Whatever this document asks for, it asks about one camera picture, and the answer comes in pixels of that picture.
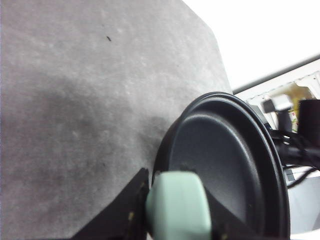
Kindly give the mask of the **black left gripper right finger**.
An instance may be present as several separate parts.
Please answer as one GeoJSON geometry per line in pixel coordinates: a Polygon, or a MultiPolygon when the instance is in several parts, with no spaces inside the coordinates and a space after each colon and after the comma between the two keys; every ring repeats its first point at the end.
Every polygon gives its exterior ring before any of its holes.
{"type": "Polygon", "coordinates": [[[233,164],[182,163],[179,197],[182,232],[197,239],[257,236],[263,232],[263,194],[255,171],[233,164]]]}

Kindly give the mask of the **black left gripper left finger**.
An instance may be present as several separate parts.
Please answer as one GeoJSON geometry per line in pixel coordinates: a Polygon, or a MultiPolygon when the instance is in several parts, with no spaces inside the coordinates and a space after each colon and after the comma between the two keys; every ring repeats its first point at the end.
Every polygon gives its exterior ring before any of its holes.
{"type": "Polygon", "coordinates": [[[141,168],[115,199],[80,229],[72,240],[145,240],[149,171],[141,168]]]}

